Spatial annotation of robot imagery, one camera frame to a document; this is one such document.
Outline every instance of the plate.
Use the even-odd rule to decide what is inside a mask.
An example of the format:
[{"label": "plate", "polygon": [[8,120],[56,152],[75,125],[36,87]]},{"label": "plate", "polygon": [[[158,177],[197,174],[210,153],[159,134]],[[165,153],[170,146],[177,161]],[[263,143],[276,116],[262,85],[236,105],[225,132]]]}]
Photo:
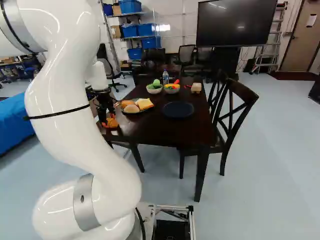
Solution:
[{"label": "plate", "polygon": [[[141,99],[141,97],[139,97],[139,98],[132,98],[132,99],[129,99],[129,100],[132,100],[132,101],[136,102],[136,101],[138,101],[139,99]],[[138,112],[125,112],[122,107],[120,107],[120,110],[121,110],[121,112],[123,112],[124,114],[139,114],[139,113],[143,113],[143,112],[145,112],[145,111],[147,111],[147,110],[149,110],[149,109],[152,109],[152,108],[154,108],[154,107],[149,107],[149,108],[147,108],[147,109],[144,109],[144,110],[138,111]]]},{"label": "plate", "polygon": [[195,108],[186,101],[171,101],[163,106],[162,112],[168,118],[184,119],[191,116]]}]

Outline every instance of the door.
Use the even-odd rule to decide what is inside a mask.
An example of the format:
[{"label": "door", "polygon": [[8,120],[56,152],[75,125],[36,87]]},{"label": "door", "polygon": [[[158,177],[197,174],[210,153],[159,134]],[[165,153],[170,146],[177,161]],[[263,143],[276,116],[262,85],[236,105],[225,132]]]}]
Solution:
[{"label": "door", "polygon": [[[314,15],[316,15],[316,20],[314,25],[310,27],[308,24]],[[320,2],[305,0],[280,70],[307,72],[314,60],[319,42]]]}]

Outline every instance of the silver ring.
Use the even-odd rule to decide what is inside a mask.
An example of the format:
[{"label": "silver ring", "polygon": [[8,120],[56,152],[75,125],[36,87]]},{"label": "silver ring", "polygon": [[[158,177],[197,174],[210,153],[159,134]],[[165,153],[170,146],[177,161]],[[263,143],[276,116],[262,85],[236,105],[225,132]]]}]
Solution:
[{"label": "silver ring", "polygon": [[28,31],[19,12],[17,0],[1,1],[0,29],[6,38],[21,52],[45,52]]},{"label": "silver ring", "polygon": [[94,176],[89,173],[78,180],[73,192],[73,213],[79,228],[86,232],[100,227],[92,204],[92,181]]}]

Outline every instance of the ladder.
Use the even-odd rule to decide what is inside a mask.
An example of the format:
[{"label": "ladder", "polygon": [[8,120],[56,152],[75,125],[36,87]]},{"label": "ladder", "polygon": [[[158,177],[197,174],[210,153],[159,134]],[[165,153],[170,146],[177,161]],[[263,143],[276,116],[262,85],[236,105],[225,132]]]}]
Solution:
[{"label": "ladder", "polygon": [[260,67],[268,67],[268,73],[273,70],[278,69],[278,58],[281,44],[281,24],[284,21],[285,10],[287,9],[288,2],[280,3],[276,5],[275,14],[279,13],[279,19],[273,19],[272,24],[277,24],[276,30],[271,30],[269,36],[275,36],[274,42],[267,42],[263,46],[258,46],[255,50],[255,62],[252,70],[249,72],[251,75],[253,73],[259,74]]}]

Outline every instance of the blue mat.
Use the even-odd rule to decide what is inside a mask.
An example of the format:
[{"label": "blue mat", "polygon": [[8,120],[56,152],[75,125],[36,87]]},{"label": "blue mat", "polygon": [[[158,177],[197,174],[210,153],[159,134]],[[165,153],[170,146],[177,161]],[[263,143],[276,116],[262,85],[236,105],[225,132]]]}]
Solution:
[{"label": "blue mat", "polygon": [[24,92],[0,101],[0,155],[35,134],[26,115]]}]

